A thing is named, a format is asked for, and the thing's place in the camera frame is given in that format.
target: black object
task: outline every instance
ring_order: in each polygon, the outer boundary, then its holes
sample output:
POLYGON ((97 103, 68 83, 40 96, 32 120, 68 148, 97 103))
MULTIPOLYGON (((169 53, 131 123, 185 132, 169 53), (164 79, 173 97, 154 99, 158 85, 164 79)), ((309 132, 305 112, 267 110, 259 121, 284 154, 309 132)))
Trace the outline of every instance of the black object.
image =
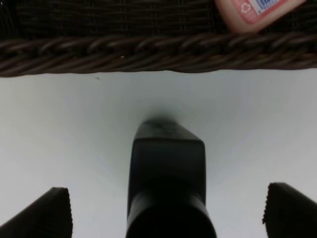
POLYGON ((263 223, 268 238, 315 238, 317 204, 286 183, 271 183, 263 223))
POLYGON ((0 238, 71 238, 67 188, 52 188, 0 227, 0 238))
POLYGON ((173 122, 142 124, 132 149, 126 237, 215 238, 205 203, 204 143, 173 122))

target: pink bottle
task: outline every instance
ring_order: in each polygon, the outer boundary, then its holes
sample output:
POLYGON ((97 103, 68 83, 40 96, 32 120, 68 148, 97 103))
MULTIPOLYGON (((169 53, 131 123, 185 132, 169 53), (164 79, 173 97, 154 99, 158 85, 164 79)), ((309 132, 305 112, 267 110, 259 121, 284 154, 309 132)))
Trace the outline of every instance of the pink bottle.
POLYGON ((232 32, 258 32, 306 0, 215 0, 232 32))

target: wicker basket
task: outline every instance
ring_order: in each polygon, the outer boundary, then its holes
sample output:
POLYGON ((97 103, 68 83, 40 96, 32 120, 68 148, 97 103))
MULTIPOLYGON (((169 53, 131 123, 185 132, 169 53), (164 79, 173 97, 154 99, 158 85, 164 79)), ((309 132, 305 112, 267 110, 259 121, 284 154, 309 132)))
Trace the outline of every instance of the wicker basket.
POLYGON ((214 0, 0 0, 0 76, 317 67, 317 2, 230 34, 214 0))

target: white backdrop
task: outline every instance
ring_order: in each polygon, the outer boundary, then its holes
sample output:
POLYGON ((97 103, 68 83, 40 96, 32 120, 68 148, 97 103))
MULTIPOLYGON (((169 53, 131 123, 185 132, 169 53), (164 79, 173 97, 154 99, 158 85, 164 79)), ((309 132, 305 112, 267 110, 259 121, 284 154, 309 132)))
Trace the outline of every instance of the white backdrop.
POLYGON ((267 186, 317 200, 317 70, 108 73, 0 79, 0 224, 68 187, 74 238, 123 238, 138 125, 169 115, 207 150, 219 238, 265 238, 267 186))

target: recycling symbol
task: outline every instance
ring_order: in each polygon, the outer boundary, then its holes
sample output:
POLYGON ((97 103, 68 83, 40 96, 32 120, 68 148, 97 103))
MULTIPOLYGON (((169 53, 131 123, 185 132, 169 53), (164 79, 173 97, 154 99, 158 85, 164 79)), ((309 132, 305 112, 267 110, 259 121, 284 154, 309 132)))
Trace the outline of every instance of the recycling symbol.
POLYGON ((251 5, 250 4, 248 4, 248 3, 243 3, 242 5, 241 5, 241 11, 242 11, 242 13, 244 13, 244 14, 246 14, 246 13, 248 13, 249 11, 251 11, 251 5))

